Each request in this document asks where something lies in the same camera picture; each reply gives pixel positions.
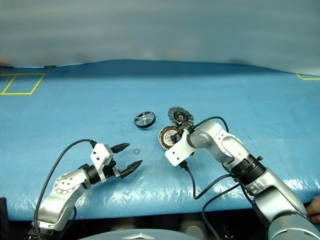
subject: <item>human hand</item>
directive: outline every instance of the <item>human hand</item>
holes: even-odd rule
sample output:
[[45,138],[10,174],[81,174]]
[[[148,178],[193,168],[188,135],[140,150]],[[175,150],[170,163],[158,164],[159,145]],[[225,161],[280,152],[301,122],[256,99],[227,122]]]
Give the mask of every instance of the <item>human hand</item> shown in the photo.
[[315,196],[305,210],[310,222],[320,224],[320,196]]

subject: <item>yellow tape line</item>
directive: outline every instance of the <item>yellow tape line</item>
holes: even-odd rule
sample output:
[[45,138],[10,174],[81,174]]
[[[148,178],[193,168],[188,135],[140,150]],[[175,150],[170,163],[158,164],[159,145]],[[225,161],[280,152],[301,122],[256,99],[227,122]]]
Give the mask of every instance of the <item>yellow tape line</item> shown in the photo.
[[[41,75],[40,79],[36,82],[34,87],[30,92],[6,92],[10,85],[13,83],[13,81],[17,78],[17,76],[39,76]],[[32,95],[38,85],[41,83],[42,79],[45,77],[45,73],[5,73],[5,74],[0,74],[1,76],[13,76],[13,78],[10,80],[10,82],[5,86],[3,91],[0,93],[0,95]]]
[[299,73],[296,73],[296,75],[298,76],[298,78],[300,78],[303,81],[308,81],[308,80],[319,81],[320,80],[320,77],[302,77]]

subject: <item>gray wall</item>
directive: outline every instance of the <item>gray wall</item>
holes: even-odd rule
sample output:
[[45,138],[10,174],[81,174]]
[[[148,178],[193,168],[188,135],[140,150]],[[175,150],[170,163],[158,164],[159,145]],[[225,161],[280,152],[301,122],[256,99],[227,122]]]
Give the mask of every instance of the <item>gray wall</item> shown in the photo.
[[0,63],[137,59],[320,75],[320,0],[0,0]]

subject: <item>robotic arm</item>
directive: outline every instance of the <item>robotic arm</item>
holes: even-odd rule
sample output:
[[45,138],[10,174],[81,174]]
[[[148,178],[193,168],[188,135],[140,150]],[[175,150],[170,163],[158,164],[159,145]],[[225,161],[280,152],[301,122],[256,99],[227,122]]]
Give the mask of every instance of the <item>robotic arm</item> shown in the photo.
[[208,149],[212,156],[254,197],[252,207],[269,225],[269,240],[320,240],[319,231],[306,219],[300,199],[269,168],[255,158],[242,142],[214,120],[186,129],[165,156],[177,166],[197,149]]
[[96,143],[90,155],[93,165],[85,164],[75,171],[60,175],[55,180],[51,193],[40,205],[37,215],[39,232],[36,231],[34,222],[32,222],[31,230],[28,233],[29,239],[36,240],[38,236],[42,240],[59,239],[77,200],[85,191],[98,182],[105,182],[106,178],[111,176],[124,178],[136,170],[142,160],[130,164],[123,171],[119,171],[115,167],[114,154],[128,146],[129,143],[113,147]]

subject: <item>blue table surface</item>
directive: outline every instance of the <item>blue table surface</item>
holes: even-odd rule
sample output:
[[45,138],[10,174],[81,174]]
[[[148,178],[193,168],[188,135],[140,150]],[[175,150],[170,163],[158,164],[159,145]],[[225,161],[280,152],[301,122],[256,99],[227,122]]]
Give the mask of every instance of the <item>blue table surface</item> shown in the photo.
[[[261,67],[115,60],[56,68],[1,68],[0,92],[10,73],[45,73],[32,95],[0,95],[0,196],[10,220],[31,220],[41,188],[56,158],[70,143],[91,138],[110,146],[130,143],[115,156],[119,169],[143,160],[124,179],[110,178],[77,202],[78,218],[95,219],[199,212],[213,195],[233,184],[225,179],[199,200],[189,175],[173,167],[158,142],[171,122],[168,109],[182,106],[199,122],[222,116],[263,164],[273,169],[303,202],[320,194],[320,81]],[[38,75],[18,75],[6,93],[29,92]],[[139,129],[134,117],[156,114]],[[58,165],[62,173],[91,164],[92,148],[81,143]],[[188,160],[199,193],[225,174],[208,151]],[[224,195],[208,210],[249,208],[241,189]]]

